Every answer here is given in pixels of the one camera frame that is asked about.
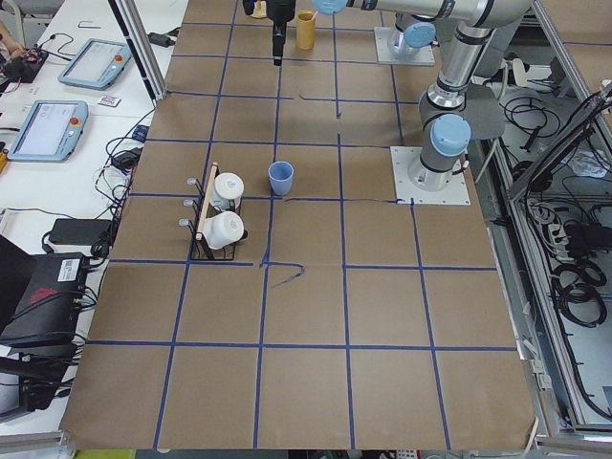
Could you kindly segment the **white mug upper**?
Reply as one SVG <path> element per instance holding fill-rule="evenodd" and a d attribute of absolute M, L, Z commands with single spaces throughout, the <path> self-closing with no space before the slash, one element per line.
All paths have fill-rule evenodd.
<path fill-rule="evenodd" d="M 214 180 L 210 203 L 220 210 L 235 211 L 240 206 L 244 188 L 244 182 L 238 175 L 223 172 Z"/>

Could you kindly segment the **blue plastic cup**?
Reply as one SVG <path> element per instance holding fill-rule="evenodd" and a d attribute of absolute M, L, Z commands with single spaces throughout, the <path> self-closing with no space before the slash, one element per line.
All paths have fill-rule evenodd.
<path fill-rule="evenodd" d="M 286 196 L 291 191 L 294 173 L 294 167 L 285 161 L 277 161 L 269 166 L 269 181 L 275 195 Z"/>

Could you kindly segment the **black computer box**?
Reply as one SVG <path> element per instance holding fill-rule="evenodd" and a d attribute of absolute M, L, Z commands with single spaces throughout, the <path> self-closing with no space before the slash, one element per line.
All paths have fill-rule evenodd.
<path fill-rule="evenodd" d="M 89 258 L 79 252 L 1 255 L 1 343 L 26 348 L 75 335 Z"/>

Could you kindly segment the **teach pendant upper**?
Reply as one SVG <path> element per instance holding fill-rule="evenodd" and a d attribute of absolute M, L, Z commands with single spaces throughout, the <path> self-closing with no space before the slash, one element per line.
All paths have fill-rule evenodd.
<path fill-rule="evenodd" d="M 131 57 L 125 43 L 90 38 L 57 80 L 69 86 L 103 90 L 116 81 Z"/>

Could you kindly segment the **teach pendant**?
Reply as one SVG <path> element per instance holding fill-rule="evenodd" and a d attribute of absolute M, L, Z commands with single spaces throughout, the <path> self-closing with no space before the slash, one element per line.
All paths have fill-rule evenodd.
<path fill-rule="evenodd" d="M 59 163 L 75 150 L 89 116 L 82 100 L 36 100 L 8 153 L 15 162 Z"/>
<path fill-rule="evenodd" d="M 116 81 L 131 57 L 125 43 L 90 38 L 57 80 L 69 86 L 103 90 Z"/>

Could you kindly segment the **black power adapter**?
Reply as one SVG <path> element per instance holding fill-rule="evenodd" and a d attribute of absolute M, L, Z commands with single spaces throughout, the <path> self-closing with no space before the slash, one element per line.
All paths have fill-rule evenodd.
<path fill-rule="evenodd" d="M 111 221 L 108 219 L 56 219 L 49 234 L 55 245 L 93 245 L 108 235 Z"/>

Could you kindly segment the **aluminium frame post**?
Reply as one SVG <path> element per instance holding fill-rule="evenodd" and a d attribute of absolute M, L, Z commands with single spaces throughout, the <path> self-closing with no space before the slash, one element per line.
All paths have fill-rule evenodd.
<path fill-rule="evenodd" d="M 152 100 L 162 100 L 166 86 L 142 19 L 133 0 L 108 0 L 120 31 L 135 59 L 144 87 Z"/>

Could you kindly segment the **teach pendant lower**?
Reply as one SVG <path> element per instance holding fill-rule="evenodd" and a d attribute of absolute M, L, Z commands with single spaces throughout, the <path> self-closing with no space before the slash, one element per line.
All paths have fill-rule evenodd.
<path fill-rule="evenodd" d="M 82 100 L 36 100 L 8 153 L 15 162 L 59 163 L 75 150 L 89 116 Z"/>

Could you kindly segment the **white mug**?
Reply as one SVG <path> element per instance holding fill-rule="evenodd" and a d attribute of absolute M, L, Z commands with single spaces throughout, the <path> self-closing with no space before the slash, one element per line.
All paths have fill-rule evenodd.
<path fill-rule="evenodd" d="M 235 211 L 240 206 L 244 188 L 244 182 L 238 175 L 223 172 L 214 180 L 210 203 L 220 210 Z"/>
<path fill-rule="evenodd" d="M 223 249 L 247 237 L 242 218 L 233 211 L 223 211 L 205 222 L 204 238 L 213 250 Z"/>

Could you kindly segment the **yellow tall cup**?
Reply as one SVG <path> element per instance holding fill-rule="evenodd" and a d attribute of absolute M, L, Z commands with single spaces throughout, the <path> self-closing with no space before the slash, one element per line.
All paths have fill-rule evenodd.
<path fill-rule="evenodd" d="M 300 50 L 310 51 L 315 47 L 316 19 L 314 11 L 299 11 L 296 16 L 296 46 Z"/>

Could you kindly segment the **white mug lower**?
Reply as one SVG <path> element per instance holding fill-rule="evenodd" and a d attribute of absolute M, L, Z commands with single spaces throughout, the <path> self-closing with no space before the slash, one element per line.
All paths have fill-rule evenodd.
<path fill-rule="evenodd" d="M 205 222 L 204 238 L 213 250 L 223 249 L 247 237 L 242 218 L 233 211 L 223 211 Z"/>

